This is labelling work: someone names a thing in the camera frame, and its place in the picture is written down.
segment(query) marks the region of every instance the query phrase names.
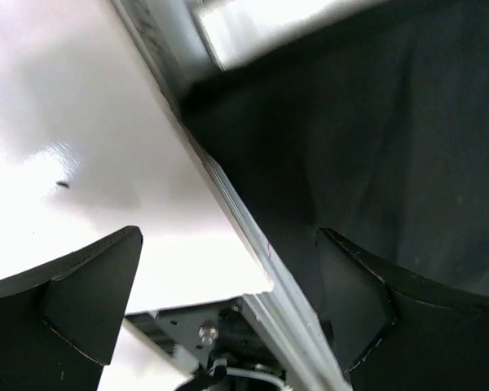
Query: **black cloth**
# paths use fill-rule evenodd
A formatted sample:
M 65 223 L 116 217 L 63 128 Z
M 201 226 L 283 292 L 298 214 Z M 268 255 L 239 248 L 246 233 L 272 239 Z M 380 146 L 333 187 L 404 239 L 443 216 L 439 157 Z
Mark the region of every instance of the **black cloth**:
M 489 0 L 394 0 L 195 86 L 183 121 L 313 306 L 319 227 L 489 295 Z

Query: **black mark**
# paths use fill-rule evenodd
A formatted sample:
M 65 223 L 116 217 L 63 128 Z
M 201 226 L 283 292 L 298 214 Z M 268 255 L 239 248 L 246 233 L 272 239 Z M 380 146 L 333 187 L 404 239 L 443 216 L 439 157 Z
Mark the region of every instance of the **black mark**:
M 67 182 L 65 182 L 65 181 L 58 181 L 56 184 L 57 184 L 58 186 L 60 186 L 60 187 L 65 187 L 66 189 L 70 189 L 70 188 L 71 188 L 71 187 L 69 186 L 69 184 L 68 184 Z

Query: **screw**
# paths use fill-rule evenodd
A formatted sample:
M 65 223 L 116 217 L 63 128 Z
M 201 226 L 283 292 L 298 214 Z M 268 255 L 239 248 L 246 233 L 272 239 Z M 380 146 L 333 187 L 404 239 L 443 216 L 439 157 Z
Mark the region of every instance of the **screw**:
M 199 337 L 201 338 L 201 344 L 210 346 L 218 339 L 219 331 L 214 326 L 201 326 L 199 329 Z

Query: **white floor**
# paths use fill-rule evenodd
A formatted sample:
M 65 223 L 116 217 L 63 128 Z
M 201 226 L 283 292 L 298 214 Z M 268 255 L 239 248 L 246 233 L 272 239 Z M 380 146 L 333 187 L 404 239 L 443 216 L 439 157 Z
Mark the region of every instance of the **white floor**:
M 0 1 L 0 279 L 126 225 L 144 236 L 128 312 L 272 288 L 110 2 Z M 173 389 L 134 333 L 102 391 Z

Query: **wire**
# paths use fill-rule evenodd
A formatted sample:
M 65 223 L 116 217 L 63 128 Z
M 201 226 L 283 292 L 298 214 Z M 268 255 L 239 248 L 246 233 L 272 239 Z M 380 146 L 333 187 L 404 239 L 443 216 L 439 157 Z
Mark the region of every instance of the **wire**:
M 292 389 L 291 387 L 286 385 L 280 378 L 278 378 L 277 376 L 270 375 L 269 373 L 228 367 L 227 375 L 237 376 L 237 377 L 247 377 L 249 379 L 266 381 L 267 383 L 276 386 L 280 391 L 289 391 Z

